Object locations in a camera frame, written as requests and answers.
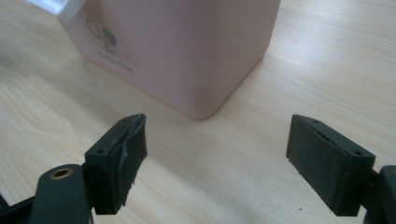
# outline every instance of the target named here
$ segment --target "pink container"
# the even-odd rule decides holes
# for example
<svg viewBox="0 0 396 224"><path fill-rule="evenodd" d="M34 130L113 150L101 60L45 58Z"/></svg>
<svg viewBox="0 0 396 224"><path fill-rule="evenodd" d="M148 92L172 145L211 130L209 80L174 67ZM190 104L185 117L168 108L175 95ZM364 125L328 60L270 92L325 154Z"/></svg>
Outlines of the pink container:
<svg viewBox="0 0 396 224"><path fill-rule="evenodd" d="M181 114L204 119L267 50L279 3L87 0L61 24L87 59Z"/></svg>

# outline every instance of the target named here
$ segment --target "tabletop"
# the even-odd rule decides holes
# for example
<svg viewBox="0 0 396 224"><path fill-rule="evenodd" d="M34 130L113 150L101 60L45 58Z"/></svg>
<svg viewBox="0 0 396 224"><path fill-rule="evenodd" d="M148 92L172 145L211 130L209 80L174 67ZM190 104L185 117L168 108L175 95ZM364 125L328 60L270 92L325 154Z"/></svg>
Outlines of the tabletop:
<svg viewBox="0 0 396 224"><path fill-rule="evenodd" d="M0 192L82 164L116 121L147 120L125 207L95 223L362 223L336 217L286 158L293 114L396 163L396 2L283 0L271 44L221 109L192 120L81 57L60 23L0 2Z"/></svg>

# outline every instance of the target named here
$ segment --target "light wood surface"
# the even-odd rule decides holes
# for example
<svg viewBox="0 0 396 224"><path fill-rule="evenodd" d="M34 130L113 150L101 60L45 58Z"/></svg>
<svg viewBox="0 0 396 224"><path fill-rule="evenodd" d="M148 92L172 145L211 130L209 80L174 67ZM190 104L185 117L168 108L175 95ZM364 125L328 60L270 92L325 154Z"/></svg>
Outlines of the light wood surface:
<svg viewBox="0 0 396 224"><path fill-rule="evenodd" d="M148 116L126 207L95 223L362 223L336 217L285 157L290 117L396 164L396 1L283 0L270 47L219 112L179 115L82 58L51 15L0 1L0 192L11 204L116 121Z"/></svg>

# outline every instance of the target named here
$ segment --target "black object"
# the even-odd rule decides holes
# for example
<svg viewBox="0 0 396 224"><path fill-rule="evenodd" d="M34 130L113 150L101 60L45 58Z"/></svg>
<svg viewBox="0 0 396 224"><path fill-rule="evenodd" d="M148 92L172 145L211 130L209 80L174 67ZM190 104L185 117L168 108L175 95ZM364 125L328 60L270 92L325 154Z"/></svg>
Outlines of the black object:
<svg viewBox="0 0 396 224"><path fill-rule="evenodd" d="M86 153L85 163L44 173L35 197L8 206L0 198L0 223L92 223L91 210L115 215L125 205L137 171L147 157L146 116L117 122Z"/></svg>
<svg viewBox="0 0 396 224"><path fill-rule="evenodd" d="M396 166L378 174L371 152L299 115L291 119L286 157L335 215L355 217L363 205L364 223L396 223Z"/></svg>

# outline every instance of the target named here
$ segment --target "plastic container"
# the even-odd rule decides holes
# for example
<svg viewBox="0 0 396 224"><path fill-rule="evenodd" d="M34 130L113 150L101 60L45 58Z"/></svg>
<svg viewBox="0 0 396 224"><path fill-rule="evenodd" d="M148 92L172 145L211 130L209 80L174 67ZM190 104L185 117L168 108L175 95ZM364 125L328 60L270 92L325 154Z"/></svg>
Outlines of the plastic container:
<svg viewBox="0 0 396 224"><path fill-rule="evenodd" d="M267 50L279 3L87 0L73 7L73 18L59 19L84 57L181 114L204 119Z"/></svg>

